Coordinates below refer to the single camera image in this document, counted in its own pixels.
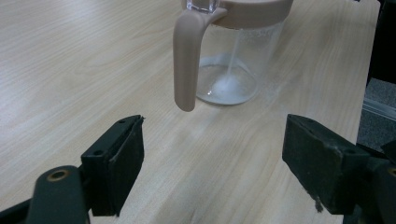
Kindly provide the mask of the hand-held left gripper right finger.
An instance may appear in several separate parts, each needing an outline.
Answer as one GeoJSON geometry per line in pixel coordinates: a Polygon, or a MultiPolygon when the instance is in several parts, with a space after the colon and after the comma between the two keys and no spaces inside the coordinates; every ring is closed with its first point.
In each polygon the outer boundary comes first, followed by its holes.
{"type": "Polygon", "coordinates": [[[289,114],[282,159],[307,193],[333,215],[353,212],[369,154],[313,119],[289,114]]]}

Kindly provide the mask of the clear glass pitcher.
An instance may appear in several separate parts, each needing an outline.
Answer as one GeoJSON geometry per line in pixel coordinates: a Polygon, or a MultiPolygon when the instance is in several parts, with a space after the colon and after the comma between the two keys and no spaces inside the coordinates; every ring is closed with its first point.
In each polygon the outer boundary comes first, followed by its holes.
{"type": "Polygon", "coordinates": [[[292,3],[293,0],[182,0],[183,11],[173,34],[177,106],[184,111],[195,108],[195,100],[200,99],[197,91],[201,59],[230,52],[233,37],[239,31],[242,35],[237,56],[256,80],[254,97],[263,88],[268,62],[292,3]]]}

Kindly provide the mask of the metal floor rail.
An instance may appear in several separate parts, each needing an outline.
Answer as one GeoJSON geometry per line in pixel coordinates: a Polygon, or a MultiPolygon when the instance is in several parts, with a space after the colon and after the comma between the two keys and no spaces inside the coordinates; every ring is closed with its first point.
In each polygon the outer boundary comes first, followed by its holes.
{"type": "Polygon", "coordinates": [[[372,99],[364,98],[362,109],[385,119],[396,121],[396,108],[389,105],[384,105],[372,99]]]}

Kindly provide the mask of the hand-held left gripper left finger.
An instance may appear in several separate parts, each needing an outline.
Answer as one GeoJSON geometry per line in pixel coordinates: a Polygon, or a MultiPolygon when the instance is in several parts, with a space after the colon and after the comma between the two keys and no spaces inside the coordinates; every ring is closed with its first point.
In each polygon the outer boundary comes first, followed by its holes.
{"type": "Polygon", "coordinates": [[[81,155],[94,216],[120,214],[144,160],[143,121],[140,115],[116,121],[81,155]]]}

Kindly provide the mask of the white powder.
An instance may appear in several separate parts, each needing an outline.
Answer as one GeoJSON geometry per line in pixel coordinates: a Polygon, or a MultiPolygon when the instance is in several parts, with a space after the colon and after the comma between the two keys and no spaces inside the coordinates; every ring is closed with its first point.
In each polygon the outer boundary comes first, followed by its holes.
{"type": "Polygon", "coordinates": [[[201,59],[197,91],[201,100],[215,105],[239,105],[255,94],[256,80],[237,56],[241,35],[239,31],[233,37],[230,52],[201,59]]]}

